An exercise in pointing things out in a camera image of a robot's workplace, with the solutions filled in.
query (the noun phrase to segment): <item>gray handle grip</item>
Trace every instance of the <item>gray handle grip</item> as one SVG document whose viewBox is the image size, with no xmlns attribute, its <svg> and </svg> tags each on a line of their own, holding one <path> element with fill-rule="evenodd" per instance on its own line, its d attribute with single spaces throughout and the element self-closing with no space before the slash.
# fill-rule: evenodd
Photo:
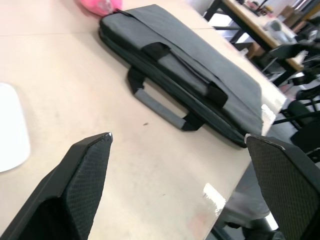
<svg viewBox="0 0 320 240">
<path fill-rule="evenodd" d="M 148 106 L 151 110 L 155 113 L 160 115 L 162 118 L 167 120 L 169 123 L 174 125 L 178 129 L 182 129 L 186 123 L 186 120 L 176 115 L 167 107 L 163 106 L 157 100 L 152 98 L 145 90 L 140 88 L 138 91 L 135 92 L 134 96 L 139 99 L 143 104 Z"/>
<path fill-rule="evenodd" d="M 181 118 L 146 93 L 143 84 L 146 77 L 147 76 L 143 72 L 134 67 L 131 67 L 128 72 L 129 84 L 137 99 L 169 123 L 183 131 L 196 131 L 203 125 L 203 122 L 191 112 L 189 112 L 184 118 Z"/>
</svg>

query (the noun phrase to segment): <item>pink bag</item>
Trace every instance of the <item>pink bag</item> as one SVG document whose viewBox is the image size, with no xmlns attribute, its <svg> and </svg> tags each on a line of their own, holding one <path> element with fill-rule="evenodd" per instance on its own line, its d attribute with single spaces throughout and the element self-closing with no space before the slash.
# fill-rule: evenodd
<svg viewBox="0 0 320 240">
<path fill-rule="evenodd" d="M 122 0 L 80 0 L 81 4 L 94 14 L 105 16 L 116 9 L 122 9 Z"/>
</svg>

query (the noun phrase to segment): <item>white table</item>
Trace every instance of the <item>white table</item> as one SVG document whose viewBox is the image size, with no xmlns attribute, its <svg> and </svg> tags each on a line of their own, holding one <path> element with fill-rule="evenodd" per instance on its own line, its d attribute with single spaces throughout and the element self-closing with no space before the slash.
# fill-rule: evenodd
<svg viewBox="0 0 320 240">
<path fill-rule="evenodd" d="M 263 103 L 275 114 L 281 109 L 285 97 L 181 0 L 125 0 L 124 8 L 152 3 L 241 66 L 262 86 Z M 208 127 L 181 132 L 135 99 L 128 66 L 103 46 L 98 18 L 76 1 L 2 0 L 0 22 L 0 81 L 15 87 L 31 141 L 28 161 L 0 173 L 0 234 L 73 143 L 112 132 L 89 239 L 204 239 L 220 212 L 204 187 L 227 200 L 250 162 L 248 150 Z"/>
</svg>

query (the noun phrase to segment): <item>computer mouse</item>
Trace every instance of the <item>computer mouse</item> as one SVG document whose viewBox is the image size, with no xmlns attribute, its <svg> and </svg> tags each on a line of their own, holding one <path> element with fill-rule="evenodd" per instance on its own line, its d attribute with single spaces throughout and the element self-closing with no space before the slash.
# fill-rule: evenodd
<svg viewBox="0 0 320 240">
<path fill-rule="evenodd" d="M 0 83 L 0 172 L 19 166 L 31 147 L 23 110 L 15 89 Z"/>
</svg>

